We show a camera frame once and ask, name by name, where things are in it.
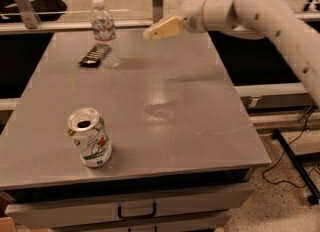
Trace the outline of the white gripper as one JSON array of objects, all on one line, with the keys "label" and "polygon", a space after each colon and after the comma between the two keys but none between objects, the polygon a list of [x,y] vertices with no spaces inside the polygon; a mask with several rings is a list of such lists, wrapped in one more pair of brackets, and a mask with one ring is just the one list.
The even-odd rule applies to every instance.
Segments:
[{"label": "white gripper", "polygon": [[203,8],[206,0],[178,0],[179,16],[169,15],[143,31],[146,40],[159,40],[179,35],[184,29],[191,33],[204,33]]}]

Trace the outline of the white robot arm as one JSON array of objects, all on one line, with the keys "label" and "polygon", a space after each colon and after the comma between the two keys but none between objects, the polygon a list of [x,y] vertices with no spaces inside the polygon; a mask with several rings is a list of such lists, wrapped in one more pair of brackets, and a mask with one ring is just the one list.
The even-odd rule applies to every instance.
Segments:
[{"label": "white robot arm", "polygon": [[320,105],[320,34],[299,19],[285,0],[179,0],[168,15],[143,32],[148,40],[218,31],[244,39],[267,38],[313,101]]}]

